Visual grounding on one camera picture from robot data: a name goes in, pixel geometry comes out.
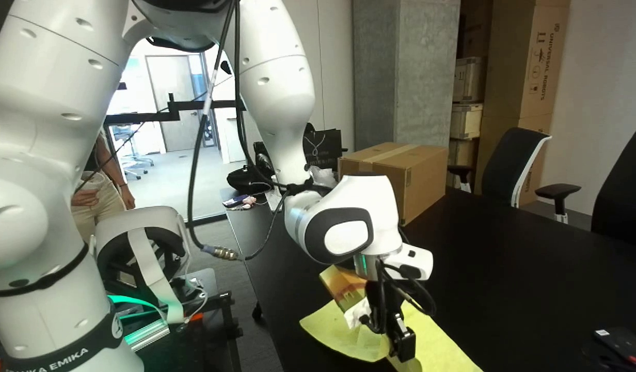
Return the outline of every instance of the office chair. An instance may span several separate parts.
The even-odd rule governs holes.
[[[636,244],[636,131],[599,190],[591,232]]]
[[[514,208],[521,206],[523,183],[549,138],[552,136],[528,127],[507,130],[485,164],[481,194],[498,199]],[[451,164],[448,172],[456,175],[456,187],[472,192],[472,167]]]

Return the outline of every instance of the yellow towel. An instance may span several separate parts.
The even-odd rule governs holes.
[[[388,358],[391,340],[386,334],[376,334],[368,327],[347,328],[343,312],[334,302],[301,317],[300,324],[316,340],[343,355],[371,363],[388,358],[400,372],[481,372],[429,315],[407,302],[402,309],[405,324],[418,334],[415,359],[407,363]]]

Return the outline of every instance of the black table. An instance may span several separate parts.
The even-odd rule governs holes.
[[[252,253],[270,213],[234,210],[229,220]],[[466,194],[429,208],[411,241],[437,257],[427,288],[438,324],[483,370],[598,370],[594,330],[636,330],[636,245]],[[391,370],[342,358],[300,328],[325,304],[323,266],[287,237],[284,216],[247,268],[286,370]]]

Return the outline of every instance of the table surface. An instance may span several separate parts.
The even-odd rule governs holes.
[[[259,206],[229,220],[252,253],[273,216]],[[411,241],[435,251],[427,288],[438,324],[483,370],[598,370],[594,330],[636,330],[636,245],[463,194],[433,206]],[[284,216],[247,263],[286,370],[391,370],[342,358],[300,328],[325,304],[320,268],[289,239]]]

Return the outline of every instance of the gray pillar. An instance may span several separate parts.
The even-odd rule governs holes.
[[[448,145],[460,0],[353,0],[356,149]]]

